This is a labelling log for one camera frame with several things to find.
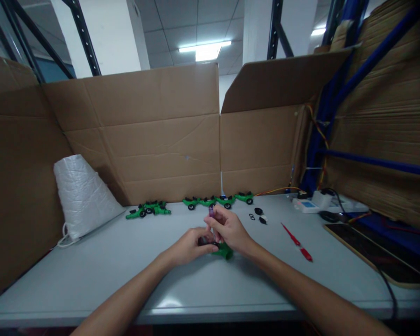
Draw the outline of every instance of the white pillar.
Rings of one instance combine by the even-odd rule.
[[[78,78],[91,77],[73,15],[62,0],[51,0]],[[81,0],[102,75],[149,69],[140,11],[133,0]]]
[[[283,1],[281,25],[294,56],[308,54],[316,7],[317,0]],[[272,0],[245,0],[244,10],[243,64],[264,61],[269,45]],[[284,57],[285,52],[279,44],[277,58]]]

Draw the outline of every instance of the brown cardboard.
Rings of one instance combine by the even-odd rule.
[[[372,12],[350,76],[401,21],[413,3],[391,0]],[[420,165],[420,22],[338,110],[334,150]],[[329,158],[328,181],[372,209],[420,228],[420,176]]]
[[[221,192],[214,63],[43,85],[74,152],[122,205]]]
[[[71,154],[31,69],[0,58],[0,292],[61,237],[53,164]]]
[[[293,185],[303,169],[309,112],[350,54],[287,58],[243,66],[225,96],[220,121],[221,171],[226,195]]]

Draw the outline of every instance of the white table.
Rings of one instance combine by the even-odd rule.
[[[268,225],[252,221],[261,207]],[[168,204],[171,216],[120,215],[66,249],[55,248],[0,297],[0,328],[76,326],[113,292],[172,245],[189,227],[204,226],[207,208]],[[233,206],[249,234],[268,251],[377,318],[392,314],[381,276],[331,236],[317,215],[296,211],[285,195]],[[305,246],[310,263],[281,226]],[[420,290],[392,286],[399,318],[420,317]],[[169,273],[146,302],[139,324],[235,322],[301,318],[257,267],[235,253],[205,255]]]

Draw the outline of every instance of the screwdriver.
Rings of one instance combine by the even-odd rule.
[[[286,228],[285,225],[283,225],[283,223],[280,223],[280,224],[283,226],[283,228],[286,230],[286,232],[288,233],[288,235],[291,237],[291,239],[293,240],[294,244],[296,244],[299,247],[300,252],[303,254],[303,256],[305,257],[305,259],[308,260],[308,261],[313,262],[313,257],[311,256],[311,254],[308,253],[307,250],[305,250],[302,247],[302,244],[300,243],[300,241],[298,241],[297,238],[294,237],[291,232],[289,232],[289,230]]]

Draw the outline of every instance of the ceiling light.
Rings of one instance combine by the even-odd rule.
[[[217,59],[222,47],[231,45],[231,41],[201,44],[193,47],[179,48],[179,52],[196,52],[196,62]]]
[[[324,33],[325,33],[325,28],[315,29],[311,33],[311,36],[319,36],[319,35],[323,35]]]

